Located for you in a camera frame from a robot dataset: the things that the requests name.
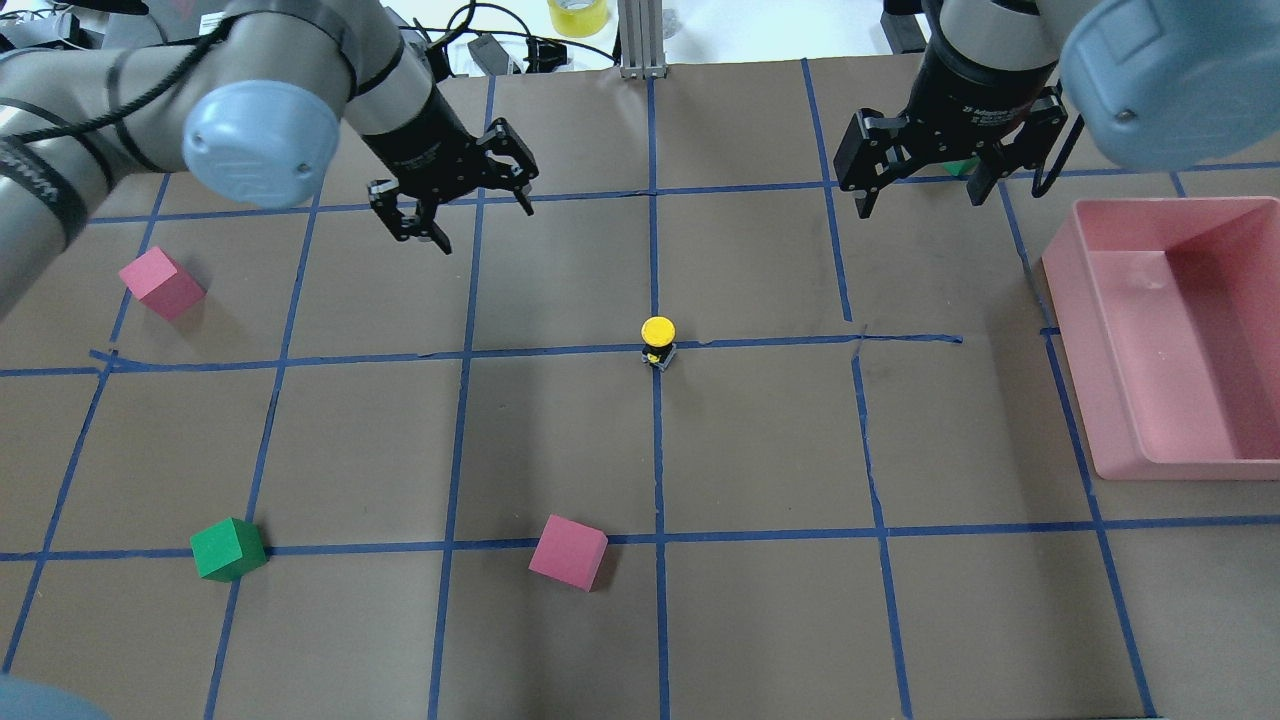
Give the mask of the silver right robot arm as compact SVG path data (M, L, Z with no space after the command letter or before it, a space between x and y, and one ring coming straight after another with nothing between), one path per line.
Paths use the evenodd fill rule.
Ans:
M975 160L982 205L1019 169L1044 195L1083 133L1116 167L1183 170L1277 132L1275 1L887 1L931 36L906 106L855 113L835 179L868 218L922 168Z

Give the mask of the green foam cube near left arm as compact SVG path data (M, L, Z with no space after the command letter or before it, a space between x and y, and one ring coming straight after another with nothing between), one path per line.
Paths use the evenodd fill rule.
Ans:
M200 578L230 583L268 562L261 530L253 523L225 518L189 538Z

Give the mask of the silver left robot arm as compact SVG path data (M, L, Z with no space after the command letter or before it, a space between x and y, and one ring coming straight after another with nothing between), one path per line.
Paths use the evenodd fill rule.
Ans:
M27 295L127 177L188 172L233 202L320 192L349 126L389 172L369 202L451 252L436 211L479 190L532 214L512 124L470 133L378 1L233 1L189 46L3 54L1 307Z

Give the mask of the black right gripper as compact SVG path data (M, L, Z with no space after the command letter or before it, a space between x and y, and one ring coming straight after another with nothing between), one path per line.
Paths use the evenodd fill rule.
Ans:
M914 176L924 167L979 158L966 181L972 206L982 206L1004 178L1015 170L1042 170L1050 150L1068 126L1068 110L1050 86L1024 109L1001 119L961 105L956 114L925 119L901 111L887 117L859 109L832 160L838 187L855 193L859 219L870 218L879 191Z

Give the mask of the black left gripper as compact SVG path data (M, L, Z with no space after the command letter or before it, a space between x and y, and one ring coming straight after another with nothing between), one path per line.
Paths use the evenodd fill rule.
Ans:
M535 214L531 183L539 167L530 147L504 118L480 137L462 132L443 138L419 156L388 160L389 179L367 183L367 201L393 236L425 236L444 255L453 254L451 237L436 224L442 205L477 190L504 190L527 217Z

